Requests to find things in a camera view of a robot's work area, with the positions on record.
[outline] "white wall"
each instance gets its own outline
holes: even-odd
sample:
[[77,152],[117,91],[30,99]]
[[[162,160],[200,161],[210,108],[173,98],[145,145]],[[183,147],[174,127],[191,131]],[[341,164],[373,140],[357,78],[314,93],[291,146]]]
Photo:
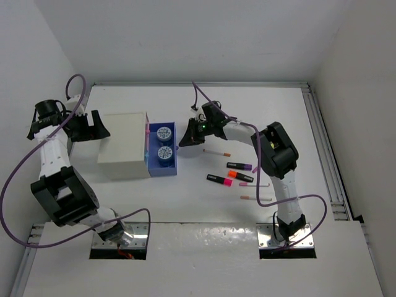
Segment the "white wall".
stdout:
[[35,0],[96,81],[309,80],[350,0]]
[[[0,185],[33,147],[26,138],[34,104],[64,98],[74,71],[33,0],[1,0],[0,4]],[[30,193],[40,161],[35,155],[6,192],[6,220],[26,240],[32,223],[46,215]],[[0,228],[0,296],[8,296],[24,249]]]
[[386,296],[396,296],[396,1],[355,1],[316,80],[354,212]]

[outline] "blue box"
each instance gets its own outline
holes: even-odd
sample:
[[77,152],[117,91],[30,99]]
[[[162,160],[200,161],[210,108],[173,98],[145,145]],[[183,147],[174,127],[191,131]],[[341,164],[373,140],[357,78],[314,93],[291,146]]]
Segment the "blue box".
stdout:
[[[162,167],[158,161],[158,149],[162,146],[157,139],[157,130],[161,127],[168,127],[172,130],[172,144],[170,145],[173,151],[173,163],[169,167]],[[176,152],[176,126],[173,123],[154,123],[150,124],[150,136],[148,139],[149,153],[148,153],[148,172],[152,177],[178,175],[178,162]]]

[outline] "purple marker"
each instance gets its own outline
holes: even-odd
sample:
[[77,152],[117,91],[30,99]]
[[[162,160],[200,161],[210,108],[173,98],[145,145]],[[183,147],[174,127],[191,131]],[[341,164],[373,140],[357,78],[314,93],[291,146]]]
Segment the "purple marker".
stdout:
[[239,169],[239,170],[252,170],[252,165],[250,164],[243,164],[243,163],[227,163],[227,168],[232,168],[232,169]]

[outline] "orange marker cap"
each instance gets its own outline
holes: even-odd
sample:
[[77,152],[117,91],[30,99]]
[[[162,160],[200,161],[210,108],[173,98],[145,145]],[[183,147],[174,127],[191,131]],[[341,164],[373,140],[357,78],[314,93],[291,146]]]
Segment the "orange marker cap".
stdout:
[[236,175],[237,175],[237,174],[238,174],[238,172],[232,171],[232,170],[230,170],[230,171],[228,172],[228,176],[231,177],[231,178],[236,178]]

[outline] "black marker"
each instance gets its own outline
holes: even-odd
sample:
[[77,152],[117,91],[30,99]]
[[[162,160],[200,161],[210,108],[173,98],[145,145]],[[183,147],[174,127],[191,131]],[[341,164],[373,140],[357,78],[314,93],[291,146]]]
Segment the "black marker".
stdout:
[[215,176],[212,174],[208,174],[206,179],[208,181],[214,181],[215,183],[218,183],[218,184],[224,184],[225,186],[228,186],[228,187],[231,187],[231,185],[233,184],[232,179],[221,178],[220,176]]
[[232,170],[230,170],[228,172],[228,176],[231,177],[231,178],[236,178],[236,179],[238,179],[240,181],[248,182],[248,183],[252,183],[254,181],[254,178],[252,178],[250,176],[247,176],[245,174],[236,172],[236,171],[232,171]]
[[232,169],[239,169],[239,170],[252,170],[252,165],[250,164],[243,164],[243,163],[227,163],[227,168],[232,168]]

